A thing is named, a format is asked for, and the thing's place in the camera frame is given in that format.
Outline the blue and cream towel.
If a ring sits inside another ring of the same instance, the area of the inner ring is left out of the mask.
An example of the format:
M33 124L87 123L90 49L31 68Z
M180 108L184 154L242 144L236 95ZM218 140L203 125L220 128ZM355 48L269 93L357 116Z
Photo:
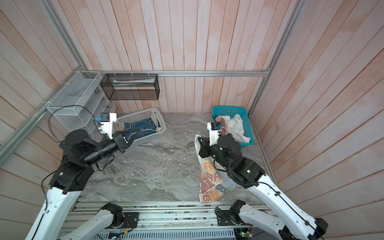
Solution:
M148 135L163 130L158 119L158 114L153 113L149 118L134 123L124 123L124 130L141 130L141 134L136 139L144 138Z

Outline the multicolour lettered towel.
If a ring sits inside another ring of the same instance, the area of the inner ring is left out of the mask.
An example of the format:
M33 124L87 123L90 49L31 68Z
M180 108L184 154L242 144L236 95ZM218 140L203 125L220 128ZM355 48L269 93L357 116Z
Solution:
M199 198L201 203L218 201L223 195L236 189L237 185L224 172L217 171L213 165L213 158L202 158L199 155L201 144L198 141L200 135L195 136L195 149L201 166L201 183Z

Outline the red and white towel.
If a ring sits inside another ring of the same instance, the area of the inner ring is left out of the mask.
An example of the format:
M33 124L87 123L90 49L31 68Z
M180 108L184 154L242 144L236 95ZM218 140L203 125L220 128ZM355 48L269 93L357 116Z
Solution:
M231 120L230 116L218 116L215 118L216 122L220 122L220 124L225 128L227 126L227 123Z

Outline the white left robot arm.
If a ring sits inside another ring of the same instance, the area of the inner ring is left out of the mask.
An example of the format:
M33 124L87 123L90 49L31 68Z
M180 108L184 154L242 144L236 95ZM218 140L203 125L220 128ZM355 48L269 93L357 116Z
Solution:
M118 131L111 140L96 142L87 131L70 132L60 142L64 151L61 165L53 172L46 200L31 227L28 240L58 240L59 233L75 201L85 189L99 161L117 151L123 153L140 135L139 129Z

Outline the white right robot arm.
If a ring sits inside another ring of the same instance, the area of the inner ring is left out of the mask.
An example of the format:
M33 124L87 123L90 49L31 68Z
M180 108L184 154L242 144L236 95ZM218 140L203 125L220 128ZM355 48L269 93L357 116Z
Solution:
M237 185L262 200L274 213L256 210L244 201L235 201L225 212L235 225L252 225L279 240L320 240L328 223L314 218L291 201L255 161L243 156L241 146L232 135L220 136L215 143L197 135L197 154L211 157Z

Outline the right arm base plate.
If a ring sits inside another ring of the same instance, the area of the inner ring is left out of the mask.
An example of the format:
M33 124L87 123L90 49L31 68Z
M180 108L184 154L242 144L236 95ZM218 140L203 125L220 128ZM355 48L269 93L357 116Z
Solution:
M215 209L215 214L217 216L217 223L219 226L238 226L241 225L239 221L234 220L231 215L231 211Z

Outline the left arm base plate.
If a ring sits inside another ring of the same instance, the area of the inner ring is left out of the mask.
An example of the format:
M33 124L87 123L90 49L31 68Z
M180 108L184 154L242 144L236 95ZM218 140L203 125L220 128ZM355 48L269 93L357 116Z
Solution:
M123 212L124 221L122 229L136 229L139 221L139 212Z

